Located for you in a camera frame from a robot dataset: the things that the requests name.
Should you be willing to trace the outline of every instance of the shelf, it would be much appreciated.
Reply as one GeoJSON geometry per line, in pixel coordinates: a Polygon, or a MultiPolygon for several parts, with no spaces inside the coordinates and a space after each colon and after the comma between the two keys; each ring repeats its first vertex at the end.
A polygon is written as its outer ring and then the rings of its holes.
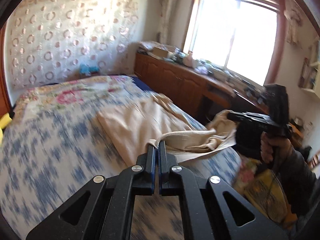
{"type": "Polygon", "coordinates": [[[307,92],[310,92],[310,93],[315,93],[315,91],[311,88],[301,88],[303,91],[307,91],[307,92]]]}
{"type": "Polygon", "coordinates": [[[317,61],[317,62],[311,63],[309,66],[310,66],[310,67],[315,67],[315,69],[318,70],[319,65],[320,65],[320,62],[317,61]]]}

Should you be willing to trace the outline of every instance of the beige blanket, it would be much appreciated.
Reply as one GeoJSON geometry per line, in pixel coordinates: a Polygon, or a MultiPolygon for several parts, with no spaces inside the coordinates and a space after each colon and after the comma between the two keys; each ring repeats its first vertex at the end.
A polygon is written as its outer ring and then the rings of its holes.
{"type": "Polygon", "coordinates": [[[98,119],[128,166],[164,140],[178,162],[198,158],[234,145],[236,125],[227,119],[227,110],[217,114],[205,131],[195,130],[188,120],[171,108],[164,95],[153,95],[125,106],[105,107],[98,119]]]}

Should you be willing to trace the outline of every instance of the cable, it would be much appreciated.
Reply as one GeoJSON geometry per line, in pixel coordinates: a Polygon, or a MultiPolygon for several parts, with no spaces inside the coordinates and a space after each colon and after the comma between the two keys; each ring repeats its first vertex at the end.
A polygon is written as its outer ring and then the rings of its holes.
{"type": "MultiPolygon", "coordinates": [[[[286,161],[287,161],[287,159],[288,159],[288,157],[289,156],[287,156],[286,158],[285,158],[285,160],[281,163],[281,165],[279,166],[279,169],[278,169],[278,171],[276,172],[276,174],[274,174],[274,177],[273,177],[273,179],[272,179],[272,181],[271,181],[271,184],[270,184],[270,187],[269,187],[269,191],[268,191],[268,194],[267,194],[267,196],[266,196],[266,202],[267,202],[267,200],[270,198],[270,195],[271,195],[271,189],[272,189],[272,186],[273,186],[273,182],[275,181],[275,179],[277,178],[277,176],[279,175],[279,173],[280,173],[280,170],[281,170],[281,168],[282,168],[282,166],[283,166],[283,164],[285,164],[286,163],[286,161]]],[[[276,221],[274,221],[273,219],[271,219],[270,218],[270,216],[269,216],[269,213],[268,213],[268,203],[266,203],[266,206],[264,207],[265,208],[265,210],[266,210],[266,213],[267,213],[267,217],[271,220],[271,221],[273,221],[274,223],[276,223],[276,224],[278,224],[279,225],[279,223],[278,222],[276,222],[276,221]]]]}

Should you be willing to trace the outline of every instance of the hand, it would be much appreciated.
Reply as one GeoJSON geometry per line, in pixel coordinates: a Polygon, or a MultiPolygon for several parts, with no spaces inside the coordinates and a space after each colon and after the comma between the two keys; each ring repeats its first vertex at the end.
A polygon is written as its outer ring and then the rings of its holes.
{"type": "Polygon", "coordinates": [[[284,161],[292,153],[292,144],[289,139],[283,137],[269,138],[267,133],[263,132],[261,135],[261,157],[266,164],[273,161],[273,146],[279,147],[278,154],[281,161],[284,161]]]}

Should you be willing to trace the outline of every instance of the yellow object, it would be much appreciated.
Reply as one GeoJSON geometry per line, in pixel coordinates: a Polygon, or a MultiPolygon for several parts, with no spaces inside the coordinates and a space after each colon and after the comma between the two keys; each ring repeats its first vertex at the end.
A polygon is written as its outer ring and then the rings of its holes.
{"type": "Polygon", "coordinates": [[[271,170],[259,174],[244,190],[249,202],[271,220],[282,223],[288,214],[286,197],[271,170]]]}
{"type": "Polygon", "coordinates": [[[2,118],[0,119],[0,145],[2,144],[2,138],[3,138],[3,132],[2,129],[6,128],[7,125],[12,121],[12,119],[9,116],[9,113],[6,113],[2,118]]]}

